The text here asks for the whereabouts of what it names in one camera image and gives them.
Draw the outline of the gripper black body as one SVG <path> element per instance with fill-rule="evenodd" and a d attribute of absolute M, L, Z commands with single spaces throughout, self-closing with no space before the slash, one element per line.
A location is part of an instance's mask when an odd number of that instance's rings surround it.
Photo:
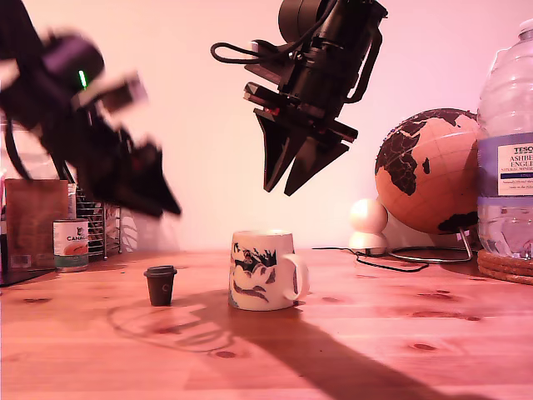
<path fill-rule="evenodd" d="M 353 142 L 355 128 L 336 118 L 344 105 L 362 99 L 369 83 L 369 45 L 353 47 L 320 41 L 282 55 L 287 46 L 274 47 L 257 41 L 254 48 L 265 57 L 251 60 L 245 69 L 276 84 L 272 91 L 257 83 L 245 86 L 245 98 L 255 103 L 289 128 L 303 128 L 312 136 L 336 135 Z"/>

